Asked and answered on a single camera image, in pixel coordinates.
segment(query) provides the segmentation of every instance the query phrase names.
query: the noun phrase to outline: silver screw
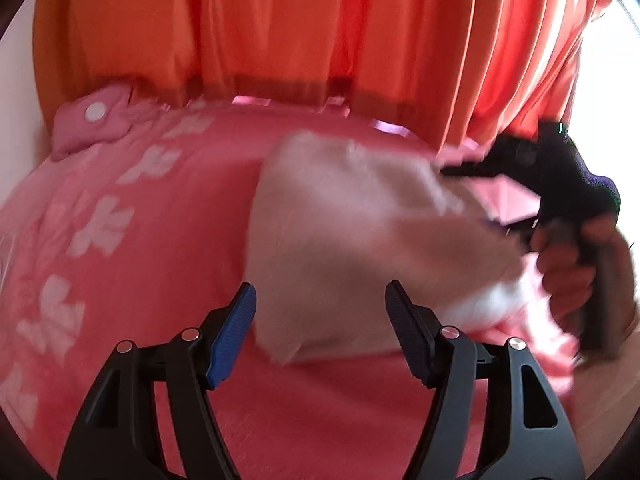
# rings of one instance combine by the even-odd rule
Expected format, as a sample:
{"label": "silver screw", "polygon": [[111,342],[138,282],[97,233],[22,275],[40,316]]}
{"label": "silver screw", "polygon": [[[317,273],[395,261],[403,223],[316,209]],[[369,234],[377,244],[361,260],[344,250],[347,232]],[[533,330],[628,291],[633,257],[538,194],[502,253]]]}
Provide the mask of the silver screw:
{"label": "silver screw", "polygon": [[524,350],[527,344],[519,337],[512,337],[509,339],[509,346],[514,350]]}
{"label": "silver screw", "polygon": [[447,339],[457,339],[460,337],[460,330],[454,326],[443,326],[440,333]]}
{"label": "silver screw", "polygon": [[131,352],[132,348],[133,343],[128,339],[125,339],[124,341],[120,341],[118,343],[118,346],[116,346],[116,351],[118,352],[118,354],[126,354],[127,352]]}
{"label": "silver screw", "polygon": [[200,337],[200,330],[197,328],[186,328],[180,334],[183,341],[196,341]]}

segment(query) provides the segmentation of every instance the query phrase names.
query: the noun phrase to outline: white cloth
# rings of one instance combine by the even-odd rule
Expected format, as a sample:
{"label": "white cloth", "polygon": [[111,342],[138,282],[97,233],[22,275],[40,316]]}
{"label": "white cloth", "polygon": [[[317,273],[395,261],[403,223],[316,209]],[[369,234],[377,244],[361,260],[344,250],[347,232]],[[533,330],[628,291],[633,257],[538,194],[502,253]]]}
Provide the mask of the white cloth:
{"label": "white cloth", "polygon": [[425,158],[302,132],[265,161],[245,280],[258,345],[281,364],[398,348],[384,292],[400,280],[443,324],[484,330],[520,308],[522,248]]}

